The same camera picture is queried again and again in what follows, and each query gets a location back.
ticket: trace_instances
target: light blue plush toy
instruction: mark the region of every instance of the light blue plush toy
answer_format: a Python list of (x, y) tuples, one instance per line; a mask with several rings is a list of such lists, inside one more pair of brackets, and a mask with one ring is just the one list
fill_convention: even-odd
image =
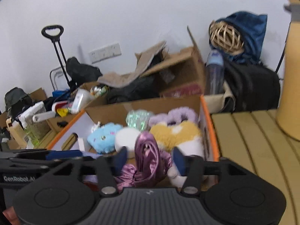
[(88, 143), (97, 153), (107, 154), (113, 152), (115, 150), (115, 136), (121, 128), (123, 128), (122, 125), (114, 123), (103, 125), (88, 136)]

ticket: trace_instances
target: black bag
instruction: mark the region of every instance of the black bag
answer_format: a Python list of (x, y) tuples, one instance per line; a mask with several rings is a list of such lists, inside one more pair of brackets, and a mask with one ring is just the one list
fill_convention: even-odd
[(81, 86), (86, 82), (97, 81), (102, 76), (99, 68), (88, 64), (80, 64), (76, 57), (67, 60), (66, 70), (77, 86)]
[(154, 75), (137, 78), (123, 88), (113, 88), (107, 93), (107, 103), (137, 101), (142, 99), (159, 97), (158, 90), (154, 86)]
[(20, 113), (34, 105), (32, 98), (20, 88), (13, 88), (5, 94), (7, 117), (15, 119)]
[(224, 61), (224, 78), (235, 96), (235, 112), (269, 110), (278, 107), (278, 75), (262, 64)]

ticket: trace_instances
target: white plush toy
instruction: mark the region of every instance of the white plush toy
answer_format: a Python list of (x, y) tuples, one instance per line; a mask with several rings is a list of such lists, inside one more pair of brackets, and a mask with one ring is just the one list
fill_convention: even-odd
[[(195, 140), (184, 142), (182, 144), (179, 144), (177, 147), (185, 156), (196, 155), (204, 158), (204, 147), (202, 144), (202, 137), (198, 137)], [(177, 188), (181, 188), (185, 180), (187, 179), (186, 176), (181, 176), (179, 174), (175, 163), (173, 163), (172, 167), (169, 168), (167, 176), (169, 177), (171, 184)]]
[(140, 131), (135, 128), (124, 127), (115, 135), (115, 150), (119, 152), (122, 147), (127, 148), (127, 158), (134, 158), (134, 146)]

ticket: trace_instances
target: beige fabric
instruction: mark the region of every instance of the beige fabric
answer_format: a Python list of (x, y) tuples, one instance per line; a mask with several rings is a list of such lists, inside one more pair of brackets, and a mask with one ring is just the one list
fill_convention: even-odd
[(107, 73), (99, 77), (98, 82), (114, 88), (122, 88), (129, 85), (133, 80), (146, 71), (153, 57), (163, 49), (165, 44), (166, 42), (162, 41), (141, 54), (136, 54), (139, 61), (134, 72), (125, 75), (119, 75), (115, 72)]
[(217, 94), (217, 95), (205, 95), (205, 101), (207, 103), (208, 111), (210, 114), (219, 112), (225, 104), (225, 99), (227, 97), (230, 97), (233, 99), (234, 105), (233, 108), (235, 108), (236, 99), (234, 95), (231, 92), (231, 89), (226, 81), (223, 83), (223, 89), (225, 91), (224, 94)]

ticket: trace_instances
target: blue velvet cloth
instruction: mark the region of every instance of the blue velvet cloth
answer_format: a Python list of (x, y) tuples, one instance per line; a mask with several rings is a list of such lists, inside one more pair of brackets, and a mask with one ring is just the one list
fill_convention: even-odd
[(244, 52), (232, 56), (225, 53), (219, 48), (215, 48), (210, 42), (212, 49), (217, 49), (225, 59), (237, 63), (258, 64), (260, 62), (260, 54), (263, 47), (267, 27), (266, 14), (252, 14), (245, 11), (240, 11), (229, 15), (226, 18), (218, 19), (216, 22), (225, 21), (232, 25), (240, 32), (244, 41)]

